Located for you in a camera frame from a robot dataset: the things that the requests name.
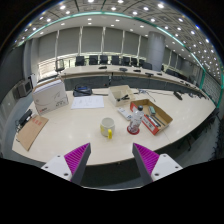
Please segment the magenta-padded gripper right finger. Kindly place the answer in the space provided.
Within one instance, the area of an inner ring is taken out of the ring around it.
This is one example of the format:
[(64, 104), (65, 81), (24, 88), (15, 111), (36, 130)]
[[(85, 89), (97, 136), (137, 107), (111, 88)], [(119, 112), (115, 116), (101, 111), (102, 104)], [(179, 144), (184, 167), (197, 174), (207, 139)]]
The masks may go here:
[(144, 185), (182, 169), (168, 154), (159, 155), (137, 143), (133, 144), (132, 153)]

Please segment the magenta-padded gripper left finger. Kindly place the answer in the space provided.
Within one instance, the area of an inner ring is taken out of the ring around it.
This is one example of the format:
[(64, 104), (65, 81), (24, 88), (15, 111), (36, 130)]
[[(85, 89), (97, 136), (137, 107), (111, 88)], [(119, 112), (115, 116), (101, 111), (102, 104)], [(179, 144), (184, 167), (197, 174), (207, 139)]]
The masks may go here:
[(90, 154), (91, 145), (87, 143), (65, 155), (55, 156), (44, 164), (42, 169), (79, 185)]

